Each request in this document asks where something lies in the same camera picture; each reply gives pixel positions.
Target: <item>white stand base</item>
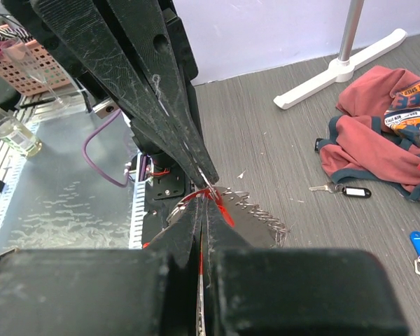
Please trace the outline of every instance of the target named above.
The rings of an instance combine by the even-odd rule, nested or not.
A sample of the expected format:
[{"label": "white stand base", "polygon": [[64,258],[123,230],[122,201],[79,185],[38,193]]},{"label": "white stand base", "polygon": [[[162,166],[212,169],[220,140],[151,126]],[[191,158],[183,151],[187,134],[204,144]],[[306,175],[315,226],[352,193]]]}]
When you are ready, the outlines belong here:
[{"label": "white stand base", "polygon": [[355,70],[398,47],[405,40],[406,35],[407,32],[403,29],[396,29],[392,34],[351,56],[348,61],[341,62],[334,59],[323,73],[307,80],[291,91],[275,97],[274,103],[281,109],[286,110],[326,88],[329,84],[349,81]]}]

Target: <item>printed shirt graphic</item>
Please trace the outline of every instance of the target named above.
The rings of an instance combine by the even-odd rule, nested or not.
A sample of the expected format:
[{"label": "printed shirt graphic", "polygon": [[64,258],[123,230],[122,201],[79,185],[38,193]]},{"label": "printed shirt graphic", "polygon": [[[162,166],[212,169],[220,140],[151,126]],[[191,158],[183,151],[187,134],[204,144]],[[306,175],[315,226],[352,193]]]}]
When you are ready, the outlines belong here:
[{"label": "printed shirt graphic", "polygon": [[384,114],[385,125],[420,148],[420,80],[391,96],[394,99]]}]

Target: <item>metal pole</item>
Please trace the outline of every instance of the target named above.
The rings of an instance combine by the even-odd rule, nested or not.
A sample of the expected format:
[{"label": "metal pole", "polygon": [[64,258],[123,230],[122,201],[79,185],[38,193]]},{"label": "metal pole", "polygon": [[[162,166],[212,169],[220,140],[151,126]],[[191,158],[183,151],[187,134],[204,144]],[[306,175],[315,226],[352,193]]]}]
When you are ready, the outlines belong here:
[{"label": "metal pole", "polygon": [[351,47],[355,41],[356,29],[358,28],[359,17],[363,9],[364,0],[351,0],[349,14],[345,22],[344,35],[342,37],[341,50],[338,60],[341,62],[350,59]]}]

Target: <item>clear liquid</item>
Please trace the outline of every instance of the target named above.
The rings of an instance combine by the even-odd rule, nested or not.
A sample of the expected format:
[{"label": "clear liquid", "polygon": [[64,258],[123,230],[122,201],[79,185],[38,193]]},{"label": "clear liquid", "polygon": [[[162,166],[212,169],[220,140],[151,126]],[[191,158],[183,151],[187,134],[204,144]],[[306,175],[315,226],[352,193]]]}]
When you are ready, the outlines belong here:
[{"label": "clear liquid", "polygon": [[0,140],[26,158],[35,156],[42,149],[42,141],[16,120],[8,120],[0,126]]}]

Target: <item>white label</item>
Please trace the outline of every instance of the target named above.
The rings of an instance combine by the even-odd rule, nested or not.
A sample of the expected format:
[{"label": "white label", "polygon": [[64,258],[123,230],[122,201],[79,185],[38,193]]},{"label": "white label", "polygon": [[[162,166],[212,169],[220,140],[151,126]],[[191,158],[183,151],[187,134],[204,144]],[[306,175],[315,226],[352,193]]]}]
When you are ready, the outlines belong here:
[{"label": "white label", "polygon": [[345,194],[353,195],[353,196],[365,196],[365,191],[364,189],[353,189],[353,188],[346,187]]},{"label": "white label", "polygon": [[28,151],[34,145],[31,139],[28,139],[23,133],[21,133],[18,129],[12,131],[8,138],[17,144],[21,149],[24,151]]}]

